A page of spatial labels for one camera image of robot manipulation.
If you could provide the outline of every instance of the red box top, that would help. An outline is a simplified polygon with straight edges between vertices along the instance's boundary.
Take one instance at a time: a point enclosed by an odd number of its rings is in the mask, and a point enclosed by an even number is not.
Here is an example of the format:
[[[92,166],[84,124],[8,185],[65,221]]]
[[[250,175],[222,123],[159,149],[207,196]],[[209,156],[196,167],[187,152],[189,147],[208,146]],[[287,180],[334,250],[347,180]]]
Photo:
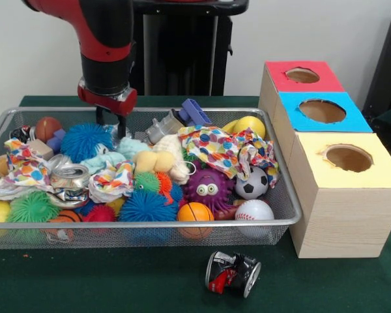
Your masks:
[[[332,92],[345,90],[326,62],[267,61],[267,68],[279,92]]]

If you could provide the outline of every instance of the circular hole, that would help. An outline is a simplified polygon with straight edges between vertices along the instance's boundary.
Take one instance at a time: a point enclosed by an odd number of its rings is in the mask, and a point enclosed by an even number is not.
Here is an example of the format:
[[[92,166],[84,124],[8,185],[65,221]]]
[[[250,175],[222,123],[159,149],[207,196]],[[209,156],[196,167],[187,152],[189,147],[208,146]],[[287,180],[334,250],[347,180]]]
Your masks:
[[[300,110],[310,119],[322,123],[335,123],[345,119],[346,111],[336,103],[311,99],[300,104]]]
[[[308,68],[296,67],[285,72],[290,80],[297,83],[317,83],[320,76]]]
[[[326,157],[331,163],[345,171],[360,173],[371,167],[371,156],[354,145],[335,145],[329,147]]]

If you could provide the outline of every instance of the wooden block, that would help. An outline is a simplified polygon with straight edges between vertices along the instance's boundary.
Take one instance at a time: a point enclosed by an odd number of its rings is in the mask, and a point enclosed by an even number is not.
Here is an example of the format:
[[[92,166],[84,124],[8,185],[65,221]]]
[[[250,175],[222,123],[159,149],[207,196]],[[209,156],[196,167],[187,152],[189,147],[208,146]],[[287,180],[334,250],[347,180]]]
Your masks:
[[[36,151],[39,155],[42,156],[44,160],[49,160],[53,157],[53,151],[50,147],[48,147],[42,140],[35,139],[31,142],[27,142],[27,145],[34,151]]]
[[[280,92],[344,92],[343,87],[325,62],[266,62],[258,107],[274,121]]]
[[[347,93],[280,93],[274,129],[289,164],[297,132],[372,132]]]
[[[391,156],[376,134],[296,133],[289,172],[299,258],[374,258],[391,231]]]

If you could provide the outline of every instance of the purple plush toy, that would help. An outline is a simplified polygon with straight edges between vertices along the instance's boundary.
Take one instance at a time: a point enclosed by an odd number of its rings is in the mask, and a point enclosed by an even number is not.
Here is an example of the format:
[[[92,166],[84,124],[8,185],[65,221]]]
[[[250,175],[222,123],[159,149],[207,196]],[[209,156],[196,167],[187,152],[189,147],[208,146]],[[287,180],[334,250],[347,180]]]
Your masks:
[[[188,202],[199,202],[216,215],[218,211],[228,212],[233,208],[227,204],[228,196],[232,193],[235,182],[227,176],[210,167],[201,168],[198,161],[194,161],[196,172],[190,176],[184,187],[184,197]]]

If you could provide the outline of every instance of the baseball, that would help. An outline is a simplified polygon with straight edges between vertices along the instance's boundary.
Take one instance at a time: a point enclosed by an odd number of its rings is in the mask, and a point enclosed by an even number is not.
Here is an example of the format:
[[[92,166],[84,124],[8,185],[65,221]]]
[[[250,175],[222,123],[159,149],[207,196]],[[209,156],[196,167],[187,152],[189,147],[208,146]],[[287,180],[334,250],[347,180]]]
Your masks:
[[[235,220],[273,220],[274,213],[270,206],[262,200],[244,202],[236,211]],[[268,226],[239,227],[241,233],[249,238],[260,239],[271,236]]]

